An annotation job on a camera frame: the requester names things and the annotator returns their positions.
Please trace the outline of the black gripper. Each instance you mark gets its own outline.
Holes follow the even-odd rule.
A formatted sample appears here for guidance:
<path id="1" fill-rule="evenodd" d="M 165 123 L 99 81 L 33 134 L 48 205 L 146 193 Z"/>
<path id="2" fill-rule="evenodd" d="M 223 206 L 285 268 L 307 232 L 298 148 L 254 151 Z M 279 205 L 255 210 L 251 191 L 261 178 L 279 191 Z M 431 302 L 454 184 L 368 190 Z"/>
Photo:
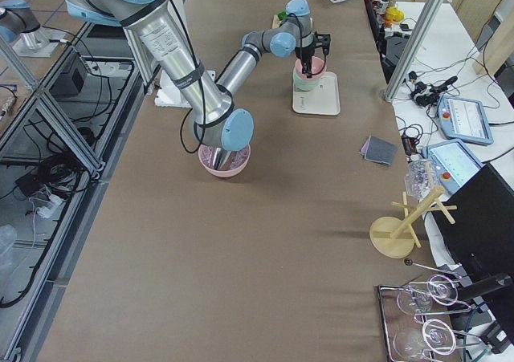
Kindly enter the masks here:
<path id="1" fill-rule="evenodd" d="M 321 49 L 323 56 L 326 57 L 330 52 L 331 35 L 314 32 L 310 43 L 306 38 L 301 40 L 301 46 L 296 48 L 296 57 L 301 60 L 302 73 L 306 77 L 312 77 L 312 57 L 316 49 Z"/>

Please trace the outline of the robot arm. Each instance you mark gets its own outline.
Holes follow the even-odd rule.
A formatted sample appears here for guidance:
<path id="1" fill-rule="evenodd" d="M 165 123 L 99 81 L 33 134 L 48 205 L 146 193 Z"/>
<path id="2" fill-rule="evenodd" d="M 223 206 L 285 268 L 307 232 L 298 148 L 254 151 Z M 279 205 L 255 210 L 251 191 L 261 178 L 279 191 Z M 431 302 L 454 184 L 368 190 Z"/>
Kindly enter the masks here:
<path id="1" fill-rule="evenodd" d="M 1 2 L 1 36 L 14 42 L 13 49 L 21 57 L 48 58 L 56 48 L 24 0 Z"/>
<path id="2" fill-rule="evenodd" d="M 241 48 L 217 79 L 206 72 L 194 53 L 179 13 L 170 14 L 173 0 L 66 0 L 68 13 L 85 22 L 120 26 L 133 31 L 192 108 L 191 132 L 214 154 L 210 165 L 226 169 L 246 148 L 254 132 L 248 110 L 235 106 L 233 95 L 255 69 L 263 54 L 284 58 L 295 54 L 307 77 L 316 73 L 312 58 L 317 48 L 329 52 L 330 36 L 312 29 L 306 0 L 291 0 L 279 27 L 245 35 Z"/>

